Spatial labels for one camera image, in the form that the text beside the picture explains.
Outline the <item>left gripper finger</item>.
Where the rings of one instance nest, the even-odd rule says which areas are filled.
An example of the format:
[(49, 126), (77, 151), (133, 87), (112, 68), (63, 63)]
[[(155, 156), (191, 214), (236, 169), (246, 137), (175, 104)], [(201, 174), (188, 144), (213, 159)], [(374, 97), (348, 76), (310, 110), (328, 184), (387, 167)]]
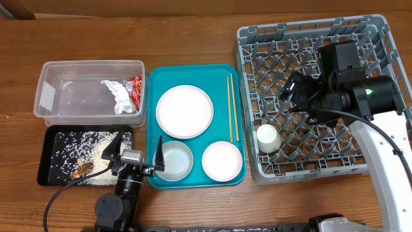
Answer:
[(155, 170), (156, 171), (165, 170), (162, 136), (159, 136), (158, 145), (157, 145), (157, 149), (155, 153)]
[(117, 160), (120, 158), (120, 149), (122, 145), (122, 137), (124, 131), (120, 130), (116, 137), (103, 150), (101, 158), (104, 160)]

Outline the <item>grey bowl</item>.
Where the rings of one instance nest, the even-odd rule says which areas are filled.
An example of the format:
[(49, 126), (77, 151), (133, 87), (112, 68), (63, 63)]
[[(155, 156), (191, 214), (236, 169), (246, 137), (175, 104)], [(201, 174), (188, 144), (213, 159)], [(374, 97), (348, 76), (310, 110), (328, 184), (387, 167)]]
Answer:
[(192, 170), (194, 157), (191, 149), (180, 141), (162, 144), (165, 169), (156, 171), (161, 179), (176, 182), (184, 179)]

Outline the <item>rice and food scraps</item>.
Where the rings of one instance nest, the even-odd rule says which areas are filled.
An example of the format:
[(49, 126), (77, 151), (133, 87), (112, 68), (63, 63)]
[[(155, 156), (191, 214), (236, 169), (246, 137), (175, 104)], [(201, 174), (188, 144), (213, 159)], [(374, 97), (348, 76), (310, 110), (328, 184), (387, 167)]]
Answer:
[(65, 186), (107, 168), (103, 151), (113, 142), (116, 132), (58, 132), (54, 138), (48, 184)]

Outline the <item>white napkin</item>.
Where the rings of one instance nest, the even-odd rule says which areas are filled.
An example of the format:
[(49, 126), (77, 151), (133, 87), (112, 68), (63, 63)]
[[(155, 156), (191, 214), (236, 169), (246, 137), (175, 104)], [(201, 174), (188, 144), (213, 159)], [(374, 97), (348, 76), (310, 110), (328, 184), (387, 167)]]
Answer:
[(136, 110), (136, 106), (131, 100), (126, 87), (116, 81), (102, 80), (101, 84), (105, 84), (108, 90), (113, 94), (115, 98), (114, 111), (116, 115), (122, 113), (133, 113)]

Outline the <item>white cup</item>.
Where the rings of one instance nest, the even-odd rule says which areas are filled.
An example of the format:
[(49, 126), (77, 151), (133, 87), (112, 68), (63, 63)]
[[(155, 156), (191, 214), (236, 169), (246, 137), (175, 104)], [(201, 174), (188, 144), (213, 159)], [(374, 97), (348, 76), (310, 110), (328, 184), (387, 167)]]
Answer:
[(260, 151), (272, 153), (281, 146), (281, 136), (276, 128), (270, 124), (261, 125), (257, 131), (257, 145)]

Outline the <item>pink bowl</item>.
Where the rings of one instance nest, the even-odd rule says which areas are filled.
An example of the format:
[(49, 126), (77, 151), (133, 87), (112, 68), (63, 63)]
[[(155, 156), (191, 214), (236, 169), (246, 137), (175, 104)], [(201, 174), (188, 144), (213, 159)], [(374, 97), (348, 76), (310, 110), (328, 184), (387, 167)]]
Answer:
[(217, 182), (228, 182), (240, 174), (243, 158), (235, 145), (218, 141), (205, 149), (201, 164), (209, 178)]

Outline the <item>red foil wrapper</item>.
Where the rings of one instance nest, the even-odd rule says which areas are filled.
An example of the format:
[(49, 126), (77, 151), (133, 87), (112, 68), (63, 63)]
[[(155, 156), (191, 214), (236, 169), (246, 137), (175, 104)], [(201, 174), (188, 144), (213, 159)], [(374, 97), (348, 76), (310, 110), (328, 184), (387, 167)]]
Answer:
[(126, 90), (130, 99), (135, 105), (136, 111), (140, 109), (140, 100), (142, 95), (142, 75), (131, 77), (126, 82)]

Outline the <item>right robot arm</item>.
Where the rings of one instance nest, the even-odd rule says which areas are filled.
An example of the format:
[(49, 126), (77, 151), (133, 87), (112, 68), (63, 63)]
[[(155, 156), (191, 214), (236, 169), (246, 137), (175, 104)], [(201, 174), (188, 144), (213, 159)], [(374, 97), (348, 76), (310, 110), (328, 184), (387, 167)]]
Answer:
[(293, 71), (280, 99), (306, 112), (307, 124), (349, 127), (368, 166), (386, 231), (411, 231), (411, 145), (406, 107), (395, 81), (368, 77), (357, 44), (349, 40), (318, 49), (318, 78)]

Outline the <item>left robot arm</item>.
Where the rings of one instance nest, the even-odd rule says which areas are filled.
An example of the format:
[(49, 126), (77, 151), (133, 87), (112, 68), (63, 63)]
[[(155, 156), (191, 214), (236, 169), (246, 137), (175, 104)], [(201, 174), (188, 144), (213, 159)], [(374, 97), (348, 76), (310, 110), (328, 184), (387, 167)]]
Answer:
[(121, 150), (123, 134), (120, 131), (102, 152), (101, 158), (109, 161), (117, 183), (114, 193), (102, 195), (95, 204), (95, 231), (139, 231), (135, 212), (143, 179), (165, 170), (162, 137), (158, 139), (154, 163), (146, 164), (141, 151)]

